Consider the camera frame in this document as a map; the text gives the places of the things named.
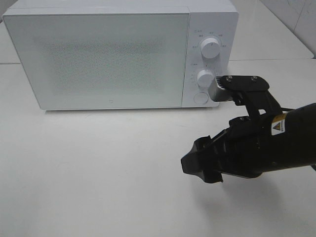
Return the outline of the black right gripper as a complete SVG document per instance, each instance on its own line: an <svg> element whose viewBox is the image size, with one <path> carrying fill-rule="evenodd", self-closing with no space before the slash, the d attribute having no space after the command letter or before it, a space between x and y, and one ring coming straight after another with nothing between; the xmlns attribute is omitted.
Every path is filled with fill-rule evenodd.
<svg viewBox="0 0 316 237"><path fill-rule="evenodd" d="M229 122L223 139L210 136L194 141L181 158L185 174L205 183L223 182L223 174L255 178L286 169L286 114L259 76L216 77L209 87L215 102L245 105L248 116Z"/></svg>

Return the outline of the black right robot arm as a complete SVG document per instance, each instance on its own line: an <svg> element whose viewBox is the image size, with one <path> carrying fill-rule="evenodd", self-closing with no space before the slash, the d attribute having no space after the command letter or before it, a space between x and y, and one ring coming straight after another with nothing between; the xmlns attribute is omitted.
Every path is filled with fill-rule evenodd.
<svg viewBox="0 0 316 237"><path fill-rule="evenodd" d="M259 76L217 77L208 89L215 102L245 106L214 137L201 137L181 158L182 170L206 183L223 174L256 178L262 173L316 164L316 106L282 108Z"/></svg>

